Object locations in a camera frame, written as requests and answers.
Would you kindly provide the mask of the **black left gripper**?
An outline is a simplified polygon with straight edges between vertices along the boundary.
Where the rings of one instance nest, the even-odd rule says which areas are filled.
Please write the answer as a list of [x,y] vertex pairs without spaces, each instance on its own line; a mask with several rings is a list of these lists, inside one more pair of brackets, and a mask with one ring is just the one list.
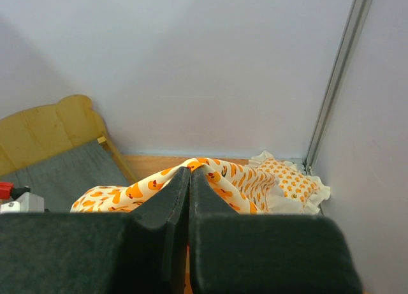
[[28,186],[1,182],[1,214],[28,212],[45,212],[44,198],[31,193]]

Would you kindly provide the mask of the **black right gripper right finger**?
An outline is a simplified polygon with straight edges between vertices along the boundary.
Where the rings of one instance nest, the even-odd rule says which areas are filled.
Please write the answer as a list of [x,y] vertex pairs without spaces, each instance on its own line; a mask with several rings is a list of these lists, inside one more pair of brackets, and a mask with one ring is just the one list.
[[203,171],[191,175],[194,293],[361,293],[346,239],[324,216],[239,214]]

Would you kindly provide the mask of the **duck print bed cover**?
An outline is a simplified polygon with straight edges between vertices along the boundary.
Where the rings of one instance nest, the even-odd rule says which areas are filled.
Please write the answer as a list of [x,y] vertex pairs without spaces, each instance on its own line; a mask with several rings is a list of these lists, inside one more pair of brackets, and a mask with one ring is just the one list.
[[91,188],[73,203],[72,213],[125,213],[135,220],[125,258],[132,252],[139,256],[130,279],[140,284],[126,286],[126,291],[184,292],[192,175],[202,175],[204,194],[234,213],[269,214],[272,196],[284,194],[279,178],[269,171],[210,158],[188,159],[128,187]]

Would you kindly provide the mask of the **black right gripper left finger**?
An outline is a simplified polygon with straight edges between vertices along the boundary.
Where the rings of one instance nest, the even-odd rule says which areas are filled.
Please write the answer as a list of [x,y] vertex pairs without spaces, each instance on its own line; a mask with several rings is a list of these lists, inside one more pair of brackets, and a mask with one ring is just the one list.
[[1,216],[2,293],[182,293],[190,173],[130,213]]

